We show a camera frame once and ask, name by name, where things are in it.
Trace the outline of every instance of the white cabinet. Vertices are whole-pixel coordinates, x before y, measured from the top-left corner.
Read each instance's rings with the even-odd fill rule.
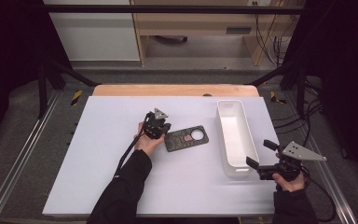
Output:
[[[44,0],[52,5],[129,5],[128,0]],[[70,61],[139,61],[132,15],[50,13]]]

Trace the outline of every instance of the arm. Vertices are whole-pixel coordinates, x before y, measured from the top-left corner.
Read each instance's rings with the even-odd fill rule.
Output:
[[[120,169],[118,176],[104,190],[88,219],[88,224],[134,223],[138,201],[144,192],[152,162],[150,156],[157,145],[164,141],[164,135],[152,140],[143,135],[135,144],[134,152]]]
[[[302,174],[290,182],[278,174],[272,177],[282,187],[282,191],[274,192],[275,214],[272,224],[319,223],[304,190]]]

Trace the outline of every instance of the black sleeve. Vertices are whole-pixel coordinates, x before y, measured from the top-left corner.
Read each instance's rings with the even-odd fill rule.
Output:
[[[135,150],[118,177],[114,177],[103,191],[87,223],[134,223],[138,201],[151,169],[150,158],[142,150]]]
[[[304,189],[274,192],[274,205],[272,224],[319,223]]]

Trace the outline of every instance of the black metal plate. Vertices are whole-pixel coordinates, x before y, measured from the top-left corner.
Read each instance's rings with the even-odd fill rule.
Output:
[[[202,132],[203,137],[201,139],[195,139],[192,136],[193,132]],[[209,142],[208,135],[205,132],[203,126],[196,126],[187,128],[172,133],[167,133],[165,136],[165,146],[169,152],[187,148],[196,147]]]

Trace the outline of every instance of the metal rail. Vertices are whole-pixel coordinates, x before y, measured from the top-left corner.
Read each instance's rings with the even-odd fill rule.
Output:
[[[29,157],[31,156],[31,153],[34,150],[37,140],[39,139],[41,133],[43,132],[48,122],[48,119],[50,118],[50,115],[54,110],[54,106],[56,105],[60,94],[61,94],[60,91],[53,91],[53,94],[51,95],[49,100],[48,110],[45,113],[45,116],[37,120],[31,134],[28,136],[27,141],[22,147],[22,150],[18,158],[14,162],[4,183],[2,184],[0,188],[0,214],[7,202],[8,197],[10,196],[11,191],[14,189],[17,181],[19,180],[21,172],[24,169],[25,164],[27,163]]]
[[[296,100],[294,94],[292,92],[286,92],[285,95],[287,96],[288,103],[291,106],[292,110],[296,112]],[[308,125],[302,126],[300,130],[301,134],[303,134],[305,137],[308,132]],[[309,149],[318,154],[322,154],[311,133],[309,138]],[[329,192],[329,194],[333,198],[334,203],[336,204],[337,215],[341,219],[341,222],[344,224],[356,224],[356,218],[327,163],[316,161],[315,166],[318,170],[318,174],[321,176],[321,179],[324,182],[324,187]]]

